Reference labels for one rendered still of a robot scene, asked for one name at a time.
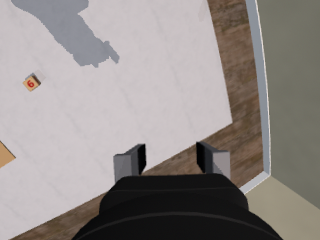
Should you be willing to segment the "tan square mat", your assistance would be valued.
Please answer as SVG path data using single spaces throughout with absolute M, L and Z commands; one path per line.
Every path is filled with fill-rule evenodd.
M 0 168 L 8 164 L 16 157 L 7 149 L 7 147 L 0 141 Z

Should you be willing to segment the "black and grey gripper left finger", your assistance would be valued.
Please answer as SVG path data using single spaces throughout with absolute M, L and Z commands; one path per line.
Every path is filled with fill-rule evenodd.
M 124 154 L 116 154 L 113 160 L 115 183 L 122 177 L 141 175 L 146 167 L 146 144 L 137 144 Z

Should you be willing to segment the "tan letter block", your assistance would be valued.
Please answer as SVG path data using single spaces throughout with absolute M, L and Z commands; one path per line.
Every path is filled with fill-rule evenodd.
M 40 81 L 35 77 L 35 75 L 29 77 L 27 80 L 23 82 L 23 84 L 26 86 L 26 88 L 31 92 L 36 87 L 41 85 Z

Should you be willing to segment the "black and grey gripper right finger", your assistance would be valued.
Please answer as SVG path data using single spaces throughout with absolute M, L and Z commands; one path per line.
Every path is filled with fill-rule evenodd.
M 230 180 L 230 152 L 218 150 L 211 145 L 196 142 L 197 164 L 203 173 L 217 173 Z

